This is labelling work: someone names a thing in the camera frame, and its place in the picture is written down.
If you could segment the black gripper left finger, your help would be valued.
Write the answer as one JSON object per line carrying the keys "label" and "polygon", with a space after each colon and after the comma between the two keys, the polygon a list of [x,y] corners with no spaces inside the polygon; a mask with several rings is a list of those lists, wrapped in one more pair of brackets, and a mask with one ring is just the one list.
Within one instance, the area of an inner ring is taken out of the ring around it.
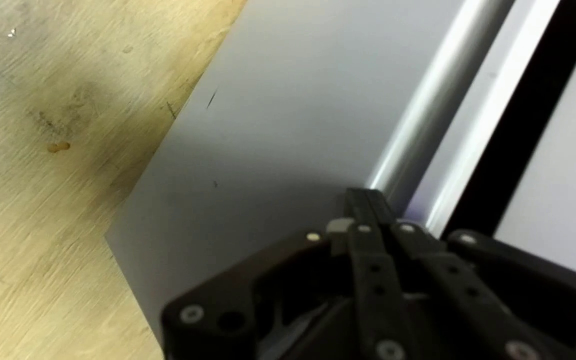
{"label": "black gripper left finger", "polygon": [[402,286],[390,259],[377,214],[381,195],[349,189],[344,217],[328,223],[332,255],[345,256],[352,272],[352,300],[360,352],[365,360],[406,360]]}

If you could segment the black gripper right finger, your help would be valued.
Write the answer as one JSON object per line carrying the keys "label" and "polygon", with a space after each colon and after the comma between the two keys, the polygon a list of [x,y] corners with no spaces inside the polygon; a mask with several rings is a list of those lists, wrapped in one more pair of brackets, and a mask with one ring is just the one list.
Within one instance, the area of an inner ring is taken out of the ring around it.
{"label": "black gripper right finger", "polygon": [[436,241],[396,223],[393,244],[416,284],[463,329],[463,359],[576,360],[573,271],[472,230]]}

